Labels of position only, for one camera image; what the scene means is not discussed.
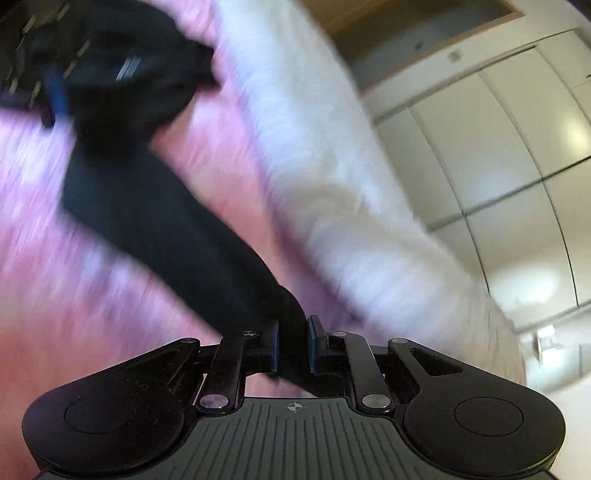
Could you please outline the white wardrobe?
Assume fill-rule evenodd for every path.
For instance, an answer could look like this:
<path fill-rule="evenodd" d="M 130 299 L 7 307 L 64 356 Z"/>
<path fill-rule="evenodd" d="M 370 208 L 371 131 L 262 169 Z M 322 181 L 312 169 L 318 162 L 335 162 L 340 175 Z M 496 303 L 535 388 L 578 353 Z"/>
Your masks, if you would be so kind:
<path fill-rule="evenodd" d="M 590 46 L 526 44 L 414 99 L 368 99 L 414 211 L 520 330 L 590 303 Z"/>

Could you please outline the pink rose bed blanket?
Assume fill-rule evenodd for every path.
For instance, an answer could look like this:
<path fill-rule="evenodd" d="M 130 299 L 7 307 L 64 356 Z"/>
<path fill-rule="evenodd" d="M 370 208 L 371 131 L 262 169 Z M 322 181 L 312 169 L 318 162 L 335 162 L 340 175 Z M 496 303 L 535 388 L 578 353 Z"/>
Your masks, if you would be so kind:
<path fill-rule="evenodd" d="M 235 229 L 305 312 L 329 330 L 359 322 L 318 279 L 276 223 L 230 69 L 217 47 L 221 90 L 201 92 L 153 145 L 192 193 Z M 22 438 L 27 407 L 48 390 L 182 337 L 217 336 L 131 258 L 61 212 L 73 144 L 66 122 L 1 114 L 1 475 L 38 469 Z"/>

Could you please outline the black garment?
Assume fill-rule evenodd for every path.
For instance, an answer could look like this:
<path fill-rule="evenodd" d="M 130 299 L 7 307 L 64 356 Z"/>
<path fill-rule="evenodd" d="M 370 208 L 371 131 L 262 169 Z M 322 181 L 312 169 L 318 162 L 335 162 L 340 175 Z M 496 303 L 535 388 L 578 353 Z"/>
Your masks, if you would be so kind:
<path fill-rule="evenodd" d="M 151 150 L 199 89 L 213 89 L 211 47 L 141 1 L 5 1 L 1 104 L 44 106 L 42 76 L 66 82 L 76 141 L 62 208 L 155 273 L 228 336 L 279 324 L 277 375 L 311 385 L 308 321 L 263 259 Z"/>

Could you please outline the grey striped rolled duvet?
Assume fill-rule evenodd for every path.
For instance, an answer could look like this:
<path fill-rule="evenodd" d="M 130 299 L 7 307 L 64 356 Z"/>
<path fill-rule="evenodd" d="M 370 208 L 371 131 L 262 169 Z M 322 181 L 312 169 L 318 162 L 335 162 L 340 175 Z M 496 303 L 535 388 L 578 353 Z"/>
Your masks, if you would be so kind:
<path fill-rule="evenodd" d="M 276 215 L 353 329 L 524 383 L 509 320 L 415 217 L 322 29 L 294 1 L 220 1 L 215 13 Z"/>

